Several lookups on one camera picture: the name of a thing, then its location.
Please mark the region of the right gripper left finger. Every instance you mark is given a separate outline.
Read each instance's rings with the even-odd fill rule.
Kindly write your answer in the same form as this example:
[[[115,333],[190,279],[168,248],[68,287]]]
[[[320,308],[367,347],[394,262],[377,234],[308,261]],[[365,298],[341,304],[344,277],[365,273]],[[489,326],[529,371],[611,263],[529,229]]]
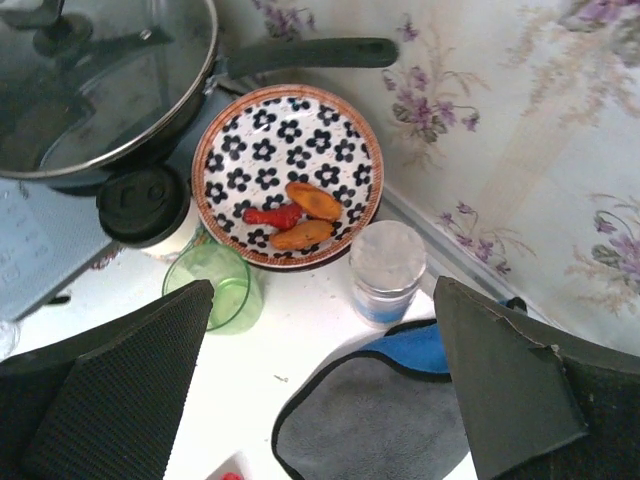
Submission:
[[[2,361],[2,478],[163,478],[213,296],[193,281]]]

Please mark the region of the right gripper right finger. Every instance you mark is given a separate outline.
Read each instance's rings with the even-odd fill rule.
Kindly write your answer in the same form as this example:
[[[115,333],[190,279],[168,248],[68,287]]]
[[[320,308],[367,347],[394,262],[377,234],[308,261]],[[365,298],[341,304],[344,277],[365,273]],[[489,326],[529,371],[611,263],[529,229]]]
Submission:
[[[480,479],[636,479],[639,359],[440,277],[437,324]]]

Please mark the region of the clear drinking glass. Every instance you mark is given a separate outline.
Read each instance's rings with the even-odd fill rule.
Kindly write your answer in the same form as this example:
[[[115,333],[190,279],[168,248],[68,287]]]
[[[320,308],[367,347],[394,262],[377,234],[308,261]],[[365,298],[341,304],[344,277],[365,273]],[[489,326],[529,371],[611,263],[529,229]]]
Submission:
[[[13,321],[0,322],[0,361],[8,358],[20,339],[20,324]]]

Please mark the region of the blue grey microfiber cloth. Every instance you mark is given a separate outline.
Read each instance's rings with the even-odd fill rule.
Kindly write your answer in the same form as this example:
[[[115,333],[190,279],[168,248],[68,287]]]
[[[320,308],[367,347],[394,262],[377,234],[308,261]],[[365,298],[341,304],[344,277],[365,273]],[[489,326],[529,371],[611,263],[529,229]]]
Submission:
[[[442,479],[467,455],[485,479],[513,467],[494,312],[437,310],[332,361],[283,407],[271,448],[290,478]]]

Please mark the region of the red coffee capsule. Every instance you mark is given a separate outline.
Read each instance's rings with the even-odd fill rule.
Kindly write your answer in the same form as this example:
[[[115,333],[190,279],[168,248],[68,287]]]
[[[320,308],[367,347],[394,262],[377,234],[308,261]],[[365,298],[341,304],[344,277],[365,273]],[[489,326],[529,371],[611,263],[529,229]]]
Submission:
[[[243,477],[234,472],[227,472],[222,475],[220,480],[243,480]]]

